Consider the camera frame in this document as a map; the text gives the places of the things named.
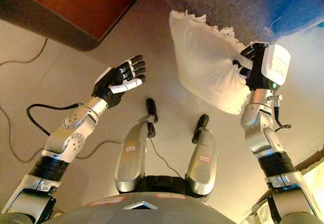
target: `sticker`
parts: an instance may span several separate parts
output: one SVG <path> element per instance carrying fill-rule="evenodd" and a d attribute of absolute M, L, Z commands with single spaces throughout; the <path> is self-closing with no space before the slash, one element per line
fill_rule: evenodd
<path fill-rule="evenodd" d="M 135 149 L 136 149 L 136 146 L 128 146 L 128 147 L 126 147 L 125 152 L 134 152 Z"/>
<path fill-rule="evenodd" d="M 211 161 L 210 157 L 207 157 L 207 156 L 199 156 L 199 160 L 201 160 L 202 162 L 207 162 L 207 163 L 209 163 Z"/>
<path fill-rule="evenodd" d="M 107 205 L 107 204 L 115 204 L 123 201 L 126 196 L 117 196 L 117 197 L 109 197 L 102 200 L 97 200 L 89 204 L 89 206 L 97 206 L 97 205 Z"/>
<path fill-rule="evenodd" d="M 165 198 L 165 199 L 181 199 L 181 200 L 186 199 L 184 195 L 180 195 L 180 194 L 160 193 L 160 194 L 156 194 L 156 196 L 158 198 Z"/>

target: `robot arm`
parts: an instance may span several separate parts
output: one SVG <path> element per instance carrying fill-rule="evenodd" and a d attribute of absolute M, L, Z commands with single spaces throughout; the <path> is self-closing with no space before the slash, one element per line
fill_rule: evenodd
<path fill-rule="evenodd" d="M 250 101 L 241 117 L 246 142 L 258 159 L 271 190 L 268 198 L 271 216 L 279 223 L 292 213 L 308 213 L 318 218 L 319 208 L 299 171 L 284 150 L 273 128 L 271 103 L 274 101 L 278 121 L 281 95 L 275 95 L 286 79 L 290 55 L 279 45 L 253 43 L 242 55 L 253 60 L 253 69 L 247 76 Z"/>
<path fill-rule="evenodd" d="M 2 213 L 23 213 L 33 223 L 41 223 L 49 217 L 56 202 L 52 193 L 61 184 L 69 163 L 81 151 L 101 115 L 116 106 L 127 90 L 145 82 L 144 66 L 143 56 L 139 55 L 117 68 L 108 68 L 96 80 L 91 99 L 80 103 L 49 136 L 41 158 L 24 176 Z"/>

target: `floor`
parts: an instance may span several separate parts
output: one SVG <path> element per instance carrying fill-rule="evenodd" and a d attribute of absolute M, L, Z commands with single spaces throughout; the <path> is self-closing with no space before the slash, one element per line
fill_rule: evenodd
<path fill-rule="evenodd" d="M 30 64 L 0 67 L 0 99 L 12 122 L 12 144 L 21 158 L 29 158 L 47 140 L 25 114 L 32 103 L 65 106 L 86 100 L 95 79 L 108 66 L 143 54 L 148 81 L 126 93 L 122 102 L 101 118 L 81 153 L 90 153 L 106 139 L 123 141 L 127 131 L 146 114 L 145 99 L 155 99 L 159 114 L 158 152 L 184 176 L 193 152 L 192 132 L 199 116 L 210 116 L 210 129 L 218 142 L 218 169 L 208 203 L 234 221 L 267 190 L 258 162 L 244 141 L 240 116 L 226 114 L 184 89 L 177 79 L 173 43 L 169 31 L 169 8 L 163 0 L 138 0 L 113 32 L 96 49 L 80 52 L 49 40 L 44 52 Z M 44 38 L 0 21 L 0 63 L 28 60 L 42 47 Z M 279 44 L 292 54 L 280 116 L 292 129 L 279 133 L 290 157 L 300 163 L 323 147 L 324 29 L 315 28 L 282 38 Z M 65 111 L 36 108 L 33 115 L 50 132 Z M 8 125 L 0 115 L 0 207 L 20 179 L 33 166 L 19 163 L 8 147 Z M 91 201 L 117 194 L 113 172 L 120 150 L 118 144 L 102 146 L 91 158 L 75 160 L 55 194 L 58 209 L 68 211 Z M 174 175 L 147 145 L 147 175 Z"/>

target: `black cable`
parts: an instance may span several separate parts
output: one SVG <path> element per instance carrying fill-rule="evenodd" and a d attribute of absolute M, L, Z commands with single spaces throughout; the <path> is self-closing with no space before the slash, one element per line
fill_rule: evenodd
<path fill-rule="evenodd" d="M 278 106 L 273 107 L 273 111 L 274 111 L 275 121 L 279 125 L 279 128 L 277 128 L 275 130 L 275 132 L 278 132 L 280 129 L 290 129 L 292 127 L 290 124 L 285 124 L 285 125 L 281 124 L 281 122 L 279 121 L 279 107 Z"/>
<path fill-rule="evenodd" d="M 42 49 L 40 50 L 40 52 L 31 60 L 28 60 L 28 61 L 17 61 L 17 60 L 10 60 L 10 61 L 6 61 L 6 62 L 3 62 L 3 63 L 0 63 L 0 66 L 1 65 L 4 65 L 6 63 L 31 63 L 32 61 L 36 60 L 41 54 L 42 52 L 44 51 L 44 48 L 47 44 L 47 41 L 48 41 L 48 38 L 45 39 L 45 42 L 44 42 L 44 45 L 42 47 Z"/>
<path fill-rule="evenodd" d="M 167 165 L 167 167 L 169 167 L 172 171 L 174 171 L 179 177 L 181 177 L 180 176 L 180 174 L 174 169 L 174 168 L 172 168 L 172 167 L 170 167 L 169 166 L 169 164 L 168 164 L 168 162 L 166 161 L 166 159 L 164 159 L 162 156 L 160 156 L 158 153 L 157 153 L 157 151 L 156 151 L 156 149 L 155 149 L 155 146 L 154 146 L 154 144 L 153 144 L 153 141 L 152 141 L 152 138 L 150 138 L 150 141 L 151 141 L 151 143 L 152 143 L 152 146 L 153 146 L 153 149 L 154 149 L 154 151 L 155 151 L 155 153 L 156 153 L 156 155 L 158 156 L 158 157 L 160 157 L 165 163 L 166 163 L 166 165 Z"/>
<path fill-rule="evenodd" d="M 0 66 L 4 65 L 4 64 L 7 64 L 7 63 L 31 63 L 32 61 L 36 60 L 41 54 L 42 52 L 44 51 L 45 49 L 45 46 L 47 44 L 47 41 L 48 41 L 48 38 L 45 39 L 45 42 L 40 50 L 40 52 L 34 57 L 32 58 L 31 60 L 28 60 L 28 61 L 16 61 L 16 60 L 9 60 L 9 61 L 6 61 L 6 62 L 3 62 L 3 63 L 0 63 Z M 10 118 L 8 116 L 8 114 L 6 113 L 6 111 L 0 106 L 0 110 L 4 113 L 6 119 L 7 119 L 7 122 L 8 122 L 8 127 L 9 127 L 9 148 L 12 152 L 12 154 L 14 155 L 14 157 L 19 161 L 19 162 L 22 162 L 22 163 L 28 163 L 28 162 L 31 162 L 32 159 L 43 149 L 39 149 L 36 151 L 36 153 L 28 160 L 23 160 L 21 159 L 20 157 L 17 156 L 17 154 L 15 153 L 13 147 L 12 147 L 12 143 L 11 143 L 11 123 L 10 123 Z"/>
<path fill-rule="evenodd" d="M 88 159 L 90 156 L 92 156 L 97 151 L 97 149 L 99 149 L 99 147 L 101 147 L 103 144 L 107 144 L 107 143 L 122 144 L 122 143 L 120 143 L 118 141 L 114 141 L 114 140 L 105 140 L 105 141 L 101 142 L 99 145 L 97 145 L 97 147 L 89 155 L 87 155 L 85 157 L 75 157 L 75 158 L 80 159 L 80 160 Z"/>
<path fill-rule="evenodd" d="M 37 103 L 37 104 L 30 105 L 27 108 L 26 113 L 27 113 L 28 118 L 32 121 L 33 124 L 35 124 L 40 130 L 42 130 L 44 133 L 46 133 L 47 136 L 50 136 L 51 134 L 46 129 L 44 129 L 38 122 L 36 122 L 36 120 L 31 116 L 30 110 L 33 107 L 45 107 L 45 108 L 54 109 L 54 110 L 69 110 L 69 109 L 76 108 L 78 106 L 79 106 L 78 103 L 72 104 L 70 106 L 65 106 L 65 107 L 56 107 L 56 106 L 50 106 L 50 105 Z"/>
<path fill-rule="evenodd" d="M 19 161 L 19 162 L 22 162 L 22 163 L 28 163 L 28 162 L 31 162 L 32 159 L 34 159 L 34 157 L 43 149 L 43 148 L 40 148 L 38 149 L 34 155 L 29 158 L 28 160 L 24 160 L 24 159 L 21 159 L 17 154 L 16 152 L 14 151 L 13 147 L 12 147 L 12 142 L 11 142 L 11 122 L 10 122 L 10 119 L 9 119 L 9 116 L 7 115 L 6 111 L 0 106 L 0 110 L 4 113 L 6 119 L 7 119 L 7 122 L 8 122 L 8 127 L 9 127 L 9 148 L 12 152 L 12 154 L 14 155 L 14 157 Z"/>

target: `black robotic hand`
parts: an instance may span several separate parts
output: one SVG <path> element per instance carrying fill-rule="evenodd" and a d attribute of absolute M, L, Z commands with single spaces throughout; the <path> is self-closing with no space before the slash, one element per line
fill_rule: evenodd
<path fill-rule="evenodd" d="M 108 68 L 100 75 L 92 92 L 92 96 L 104 99 L 108 108 L 116 106 L 122 99 L 122 95 L 135 87 L 142 85 L 146 77 L 145 61 L 142 55 L 137 55 L 117 68 Z"/>
<path fill-rule="evenodd" d="M 250 91 L 256 89 L 269 89 L 275 93 L 279 88 L 275 82 L 263 76 L 261 72 L 265 49 L 268 46 L 268 43 L 253 42 L 241 51 L 242 56 L 252 60 L 253 62 L 251 70 L 242 68 L 240 71 L 241 74 L 247 76 L 246 85 L 249 87 Z"/>

